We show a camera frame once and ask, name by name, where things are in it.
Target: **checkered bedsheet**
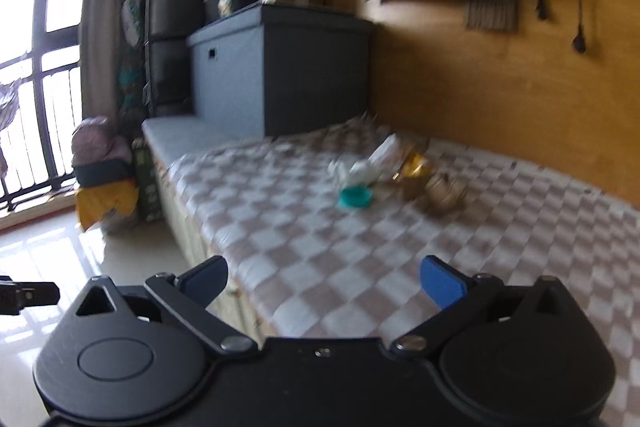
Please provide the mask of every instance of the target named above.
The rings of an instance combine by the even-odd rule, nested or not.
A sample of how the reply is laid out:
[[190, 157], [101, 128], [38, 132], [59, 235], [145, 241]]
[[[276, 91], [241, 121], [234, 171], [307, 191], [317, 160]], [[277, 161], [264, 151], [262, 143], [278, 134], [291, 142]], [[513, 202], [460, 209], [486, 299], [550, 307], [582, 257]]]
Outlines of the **checkered bedsheet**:
[[418, 277], [429, 254], [509, 284], [556, 275], [616, 362], [603, 419], [640, 425], [636, 211], [557, 172], [435, 140], [429, 156], [469, 183], [463, 210], [426, 216], [383, 188], [366, 210], [339, 208], [327, 165], [366, 158], [385, 137], [355, 121], [187, 155], [169, 174], [212, 251], [226, 258], [257, 312], [283, 336], [391, 341], [438, 311]]

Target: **wooden headboard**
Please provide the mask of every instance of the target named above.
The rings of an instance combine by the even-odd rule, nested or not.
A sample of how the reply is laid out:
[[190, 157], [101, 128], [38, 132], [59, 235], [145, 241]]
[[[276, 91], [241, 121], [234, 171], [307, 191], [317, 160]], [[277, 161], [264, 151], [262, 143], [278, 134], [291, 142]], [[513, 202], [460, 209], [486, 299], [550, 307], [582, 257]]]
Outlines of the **wooden headboard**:
[[517, 34], [467, 31], [464, 3], [328, 0], [379, 22], [370, 107], [381, 121], [567, 172], [640, 204], [640, 4], [520, 0]]

